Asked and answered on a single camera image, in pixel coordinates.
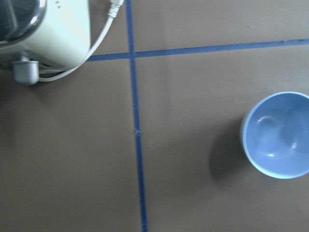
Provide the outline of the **white toaster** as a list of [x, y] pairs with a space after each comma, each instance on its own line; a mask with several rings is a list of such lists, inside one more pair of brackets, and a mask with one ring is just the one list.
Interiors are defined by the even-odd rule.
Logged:
[[19, 84], [33, 85], [40, 74], [78, 67], [90, 42], [87, 0], [0, 2], [0, 68]]

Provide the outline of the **blue bowl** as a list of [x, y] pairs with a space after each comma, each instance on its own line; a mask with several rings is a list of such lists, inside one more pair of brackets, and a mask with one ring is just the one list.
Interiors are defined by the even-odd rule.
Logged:
[[279, 92], [257, 103], [239, 129], [242, 149], [254, 168], [276, 179], [309, 173], [309, 97]]

